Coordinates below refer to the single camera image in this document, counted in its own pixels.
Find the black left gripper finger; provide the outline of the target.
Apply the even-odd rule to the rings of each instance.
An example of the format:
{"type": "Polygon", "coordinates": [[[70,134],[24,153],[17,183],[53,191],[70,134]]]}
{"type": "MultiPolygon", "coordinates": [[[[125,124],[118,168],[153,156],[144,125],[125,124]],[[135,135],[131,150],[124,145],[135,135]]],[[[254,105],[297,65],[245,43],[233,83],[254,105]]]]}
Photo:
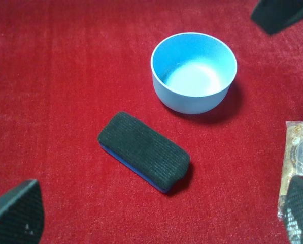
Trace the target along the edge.
{"type": "Polygon", "coordinates": [[[38,180],[28,179],[0,196],[0,243],[39,243],[44,225],[38,180]]]}
{"type": "Polygon", "coordinates": [[[283,222],[290,243],[303,243],[303,176],[291,179],[283,207],[283,222]]]}
{"type": "Polygon", "coordinates": [[[268,35],[276,34],[303,20],[303,1],[259,1],[252,11],[251,20],[268,35]]]}

